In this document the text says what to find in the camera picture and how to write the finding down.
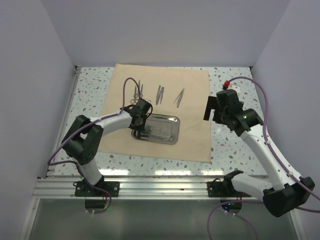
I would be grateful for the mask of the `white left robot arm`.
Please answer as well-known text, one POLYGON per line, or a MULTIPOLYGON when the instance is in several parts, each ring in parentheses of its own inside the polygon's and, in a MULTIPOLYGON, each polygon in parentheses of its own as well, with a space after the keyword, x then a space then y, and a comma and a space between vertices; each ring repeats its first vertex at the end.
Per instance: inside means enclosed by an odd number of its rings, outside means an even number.
POLYGON ((137 103, 109 115, 76 117, 61 145, 65 153, 75 160, 79 173, 87 182, 86 190, 92 196, 99 196, 104 190, 103 175, 95 160, 102 137, 122 129, 144 130, 152 111, 152 104, 139 98, 137 103))

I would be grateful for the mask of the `beige cloth wrap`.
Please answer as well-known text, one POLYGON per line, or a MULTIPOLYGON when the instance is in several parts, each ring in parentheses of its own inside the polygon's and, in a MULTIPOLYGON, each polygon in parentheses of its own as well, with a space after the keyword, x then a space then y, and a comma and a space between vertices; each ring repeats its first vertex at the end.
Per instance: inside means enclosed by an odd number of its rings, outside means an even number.
POLYGON ((178 140, 175 144, 155 143, 134 139, 131 130, 121 129, 105 135, 99 152, 134 155, 170 160, 210 162, 211 124, 204 121, 210 95, 209 73, 206 70, 116 64, 108 84, 102 115, 130 105, 135 83, 143 84, 143 96, 151 100, 153 113, 179 118, 178 140), (164 87, 161 104, 156 105, 159 85, 164 87), (179 108, 174 101, 184 88, 179 108))

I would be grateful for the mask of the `steel surgical forceps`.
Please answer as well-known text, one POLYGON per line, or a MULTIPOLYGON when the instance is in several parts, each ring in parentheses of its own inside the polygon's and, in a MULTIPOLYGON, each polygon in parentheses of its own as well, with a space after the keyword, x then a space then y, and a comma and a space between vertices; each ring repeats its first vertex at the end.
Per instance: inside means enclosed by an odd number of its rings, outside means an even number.
POLYGON ((136 104, 138 102, 140 98, 140 92, 139 92, 139 88, 138 87, 134 87, 134 93, 133 93, 133 97, 132 99, 130 100, 130 103, 131 104, 136 104))

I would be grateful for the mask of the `steel instrument tray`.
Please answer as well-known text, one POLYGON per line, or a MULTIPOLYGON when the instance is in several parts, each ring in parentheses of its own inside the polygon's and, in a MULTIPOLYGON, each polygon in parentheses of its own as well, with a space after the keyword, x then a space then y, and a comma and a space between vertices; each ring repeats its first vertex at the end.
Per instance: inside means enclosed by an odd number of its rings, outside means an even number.
POLYGON ((146 120, 144 130, 132 130, 136 140, 174 145, 178 141, 180 120, 176 116, 151 114, 146 120))

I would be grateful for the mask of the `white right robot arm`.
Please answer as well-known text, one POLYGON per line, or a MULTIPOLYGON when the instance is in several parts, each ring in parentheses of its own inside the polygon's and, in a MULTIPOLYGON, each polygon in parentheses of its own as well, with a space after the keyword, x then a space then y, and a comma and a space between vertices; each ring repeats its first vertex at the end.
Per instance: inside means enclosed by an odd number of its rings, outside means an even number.
POLYGON ((243 109, 235 90, 222 90, 216 96, 209 96, 203 119, 227 126, 251 149, 264 168, 268 181, 260 180, 234 170, 224 175, 222 181, 207 183, 209 197, 236 197, 239 194, 251 196, 263 202, 275 217, 280 217, 305 204, 314 189, 310 177, 302 177, 268 138, 264 122, 258 113, 243 109))

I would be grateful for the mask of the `steel tweezers pair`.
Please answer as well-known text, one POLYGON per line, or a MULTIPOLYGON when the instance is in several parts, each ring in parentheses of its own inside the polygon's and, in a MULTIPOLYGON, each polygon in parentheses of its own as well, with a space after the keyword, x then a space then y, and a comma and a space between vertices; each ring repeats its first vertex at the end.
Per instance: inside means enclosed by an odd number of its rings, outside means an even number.
POLYGON ((162 103, 164 91, 165 91, 165 88, 163 86, 159 85, 158 89, 157 89, 157 94, 156 94, 156 97, 155 97, 155 104, 156 105, 162 103))

